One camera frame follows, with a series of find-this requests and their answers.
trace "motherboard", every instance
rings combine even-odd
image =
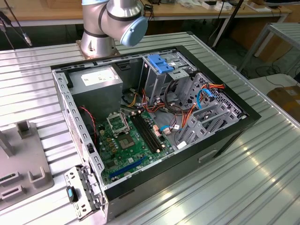
[[[147,112],[115,114],[96,127],[100,133],[99,154],[105,165],[101,176],[106,185],[174,152],[164,134],[155,131],[155,122]]]

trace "sticker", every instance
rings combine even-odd
[[[182,149],[184,146],[186,146],[187,143],[185,141],[181,142],[179,145],[177,145],[178,149]]]
[[[286,90],[286,92],[289,93],[289,95],[291,96],[297,95],[297,92],[295,92],[294,90]]]
[[[115,76],[112,70],[106,69],[90,74],[83,74],[81,76],[81,79],[84,82],[85,86],[90,86],[97,83],[116,80],[118,79],[118,76]]]

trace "blue pcie slot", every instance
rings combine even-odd
[[[120,174],[122,174],[122,173],[125,173],[126,171],[132,169],[132,168],[137,167],[138,165],[140,165],[140,164],[142,163],[142,161],[143,161],[145,158],[146,158],[146,156],[144,156],[143,158],[141,158],[141,159],[135,161],[135,162],[132,163],[132,164],[129,164],[129,165],[123,167],[122,169],[117,170],[116,172],[111,173],[111,174],[109,175],[109,178],[118,176],[118,175],[120,175]]]

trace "white table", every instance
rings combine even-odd
[[[262,118],[228,151],[109,224],[297,224],[300,125],[187,33],[145,37],[121,53],[184,45]],[[0,211],[0,224],[100,224],[98,214],[78,223],[63,173],[79,164],[60,112],[49,65],[83,60],[76,44],[0,52],[0,126],[37,123],[55,185]]]

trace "cardboard box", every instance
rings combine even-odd
[[[82,8],[81,0],[47,0],[49,8]]]
[[[300,87],[275,88],[267,96],[300,122]]]

